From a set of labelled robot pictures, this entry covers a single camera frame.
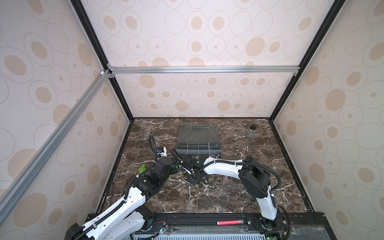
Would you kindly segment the clear grey compartment organizer box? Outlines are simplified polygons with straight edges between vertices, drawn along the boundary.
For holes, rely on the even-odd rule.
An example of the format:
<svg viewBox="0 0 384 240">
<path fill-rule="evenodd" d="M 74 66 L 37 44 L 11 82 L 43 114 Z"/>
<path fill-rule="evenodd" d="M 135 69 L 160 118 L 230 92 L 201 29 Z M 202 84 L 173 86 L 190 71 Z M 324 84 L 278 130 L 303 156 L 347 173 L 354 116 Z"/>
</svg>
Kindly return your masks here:
<svg viewBox="0 0 384 240">
<path fill-rule="evenodd" d="M 221 155 L 221 144 L 218 126 L 180 126 L 178 130 L 177 152 L 180 155 L 219 157 Z"/>
</svg>

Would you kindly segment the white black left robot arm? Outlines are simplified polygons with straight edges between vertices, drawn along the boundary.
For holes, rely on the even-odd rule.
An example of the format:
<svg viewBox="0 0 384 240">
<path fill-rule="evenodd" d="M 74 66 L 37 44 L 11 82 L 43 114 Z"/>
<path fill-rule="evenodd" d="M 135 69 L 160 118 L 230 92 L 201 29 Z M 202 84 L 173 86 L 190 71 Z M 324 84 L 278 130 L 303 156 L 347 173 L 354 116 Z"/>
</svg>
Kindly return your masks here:
<svg viewBox="0 0 384 240">
<path fill-rule="evenodd" d="M 148 221 L 138 209 L 159 193 L 171 174 L 176 173 L 175 162 L 159 153 L 155 137 L 149 135 L 154 163 L 137 175 L 126 187 L 125 194 L 107 210 L 82 226 L 73 224 L 66 232 L 66 240 L 117 240 L 142 228 Z"/>
</svg>

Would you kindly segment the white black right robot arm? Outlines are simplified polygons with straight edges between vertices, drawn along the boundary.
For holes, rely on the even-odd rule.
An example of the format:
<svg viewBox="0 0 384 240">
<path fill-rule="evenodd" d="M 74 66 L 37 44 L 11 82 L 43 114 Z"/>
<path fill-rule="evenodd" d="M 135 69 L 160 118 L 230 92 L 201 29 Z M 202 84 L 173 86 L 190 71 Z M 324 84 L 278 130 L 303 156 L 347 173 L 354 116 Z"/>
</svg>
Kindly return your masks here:
<svg viewBox="0 0 384 240">
<path fill-rule="evenodd" d="M 262 217 L 269 221 L 276 219 L 278 207 L 274 192 L 281 188 L 282 179 L 276 171 L 260 164 L 257 159 L 246 157 L 239 161 L 227 161 L 208 157 L 204 161 L 198 161 L 190 155 L 181 155 L 174 149 L 171 154 L 188 173 L 187 179 L 191 184 L 207 184 L 209 175 L 238 179 L 247 192 L 256 198 Z"/>
</svg>

